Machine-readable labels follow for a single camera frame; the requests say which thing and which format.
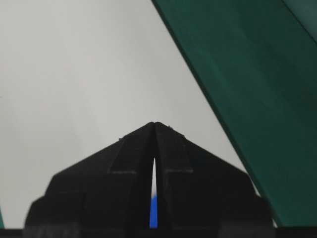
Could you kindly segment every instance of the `blue object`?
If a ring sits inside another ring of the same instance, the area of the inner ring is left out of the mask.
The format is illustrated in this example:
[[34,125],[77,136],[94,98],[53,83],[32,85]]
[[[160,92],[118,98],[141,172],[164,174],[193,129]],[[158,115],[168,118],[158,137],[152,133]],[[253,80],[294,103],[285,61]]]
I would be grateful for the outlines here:
[[151,199],[150,228],[158,228],[158,200],[156,195]]

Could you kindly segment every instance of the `white background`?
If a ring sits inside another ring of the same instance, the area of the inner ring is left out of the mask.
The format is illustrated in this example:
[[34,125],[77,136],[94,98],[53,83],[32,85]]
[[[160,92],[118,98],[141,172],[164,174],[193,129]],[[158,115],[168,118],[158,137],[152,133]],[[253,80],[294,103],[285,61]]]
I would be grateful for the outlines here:
[[0,207],[150,121],[244,170],[150,0],[0,1]]

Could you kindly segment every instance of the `narrow slot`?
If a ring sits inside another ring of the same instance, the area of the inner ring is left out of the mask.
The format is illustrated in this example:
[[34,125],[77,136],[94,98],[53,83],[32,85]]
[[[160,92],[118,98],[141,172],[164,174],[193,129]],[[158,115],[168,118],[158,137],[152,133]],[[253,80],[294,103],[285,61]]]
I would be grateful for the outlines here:
[[157,176],[155,158],[153,163],[152,174],[152,193],[151,193],[151,210],[150,210],[150,229],[158,228],[158,199],[157,199]]

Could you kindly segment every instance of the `black 3d printed object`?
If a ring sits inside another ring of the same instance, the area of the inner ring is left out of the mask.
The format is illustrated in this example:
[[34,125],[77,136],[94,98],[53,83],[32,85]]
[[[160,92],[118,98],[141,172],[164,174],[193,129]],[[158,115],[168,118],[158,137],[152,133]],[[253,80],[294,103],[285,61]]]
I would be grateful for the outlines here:
[[[158,228],[150,229],[154,158]],[[0,237],[312,238],[316,233],[294,231],[297,235],[291,228],[276,232],[267,203],[256,196],[246,173],[171,127],[151,122],[56,174],[45,196],[32,204],[24,230],[0,230]]]

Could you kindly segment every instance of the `dark green sheet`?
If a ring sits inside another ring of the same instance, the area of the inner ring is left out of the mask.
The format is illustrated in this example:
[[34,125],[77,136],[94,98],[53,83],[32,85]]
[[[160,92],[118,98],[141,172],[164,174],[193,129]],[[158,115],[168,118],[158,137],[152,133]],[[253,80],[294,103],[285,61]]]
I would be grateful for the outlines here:
[[153,2],[277,224],[317,226],[313,38],[282,0]]
[[284,2],[317,42],[317,0],[284,0]]
[[3,225],[3,220],[2,220],[1,210],[0,210],[0,229],[1,228],[4,228],[4,225]]

